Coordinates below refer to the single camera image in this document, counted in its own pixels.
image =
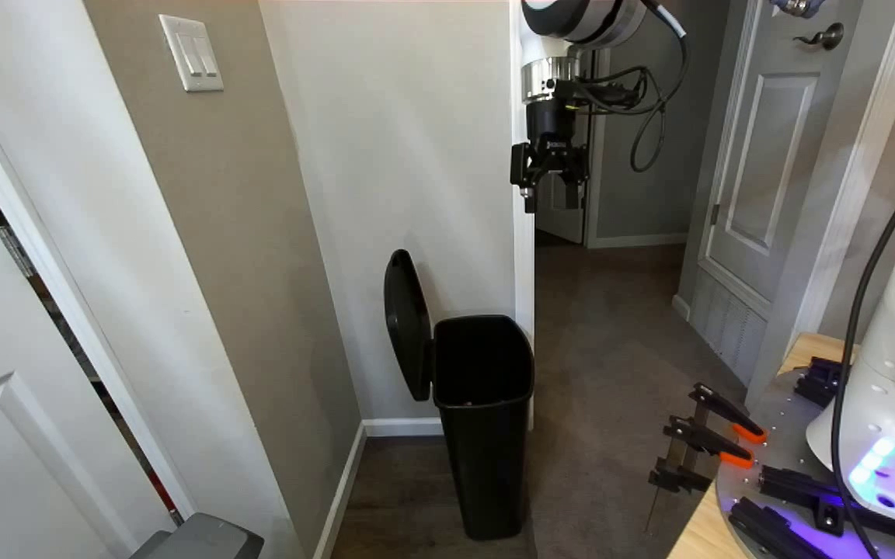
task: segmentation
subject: floor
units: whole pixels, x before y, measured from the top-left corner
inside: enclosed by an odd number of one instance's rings
[[[672,414],[691,385],[740,400],[742,388],[672,310],[679,249],[538,253],[534,431],[529,528],[463,539],[448,450],[438,438],[370,440],[354,482],[339,559],[635,559],[666,557],[697,496],[646,485]]]

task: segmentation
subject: desk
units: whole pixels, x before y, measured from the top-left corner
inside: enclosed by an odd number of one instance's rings
[[[841,360],[841,343],[827,335],[799,335],[792,352],[787,354],[781,375],[802,369],[810,359]],[[716,487],[709,485],[697,513],[691,517],[684,535],[673,540],[672,559],[744,559],[753,557],[731,522],[721,517]]]

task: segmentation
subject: black cable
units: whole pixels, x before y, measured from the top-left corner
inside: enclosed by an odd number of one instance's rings
[[[629,172],[635,174],[650,172],[663,157],[666,110],[677,98],[677,91],[684,88],[687,65],[691,65],[691,46],[684,37],[677,37],[677,79],[666,98],[663,98],[659,79],[646,65],[629,65],[629,68],[605,74],[605,79],[572,80],[575,93],[591,99],[591,110],[588,110],[591,115],[640,115],[643,119],[636,133],[635,133],[635,142],[629,142]],[[654,130],[654,147],[640,163],[640,147],[653,130]]]
[[[863,525],[856,522],[854,496],[852,496],[852,492],[848,492],[848,485],[845,485],[845,476],[841,476],[841,414],[845,414],[845,392],[848,392],[848,379],[852,379],[852,359],[854,359],[854,343],[856,343],[861,305],[863,305],[863,295],[868,295],[868,289],[871,289],[871,281],[873,281],[873,273],[876,273],[876,264],[879,264],[879,257],[882,257],[893,233],[895,233],[895,208],[893,208],[893,216],[889,216],[889,222],[884,222],[884,227],[882,227],[882,233],[879,233],[879,240],[876,240],[876,246],[873,246],[863,272],[861,272],[861,281],[856,281],[856,289],[854,289],[854,300],[852,300],[848,329],[845,329],[845,348],[841,348],[839,392],[836,392],[836,398],[834,398],[834,420],[830,420],[830,467],[834,467],[834,480],[836,480],[836,485],[839,485],[839,492],[841,492],[841,499],[848,502],[848,506],[845,506],[845,509],[848,509],[848,522],[852,522],[856,540],[863,544],[863,549],[868,549],[873,559],[876,559],[879,554],[876,554],[873,540],[868,539]]]

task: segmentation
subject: white wall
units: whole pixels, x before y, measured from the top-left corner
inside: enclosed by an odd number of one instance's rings
[[[260,0],[362,416],[421,416],[382,324],[396,246],[438,318],[511,313],[509,12]]]
[[[235,372],[76,0],[0,0],[0,154],[70,300],[103,333],[91,359],[119,363],[125,405],[162,443],[184,513],[222,517],[264,535],[267,557],[299,557]]]

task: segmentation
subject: light switch plate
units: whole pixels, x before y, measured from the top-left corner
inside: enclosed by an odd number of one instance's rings
[[[175,57],[175,68],[184,91],[222,91],[222,74],[216,57],[211,54],[205,22],[159,17],[167,50]]]

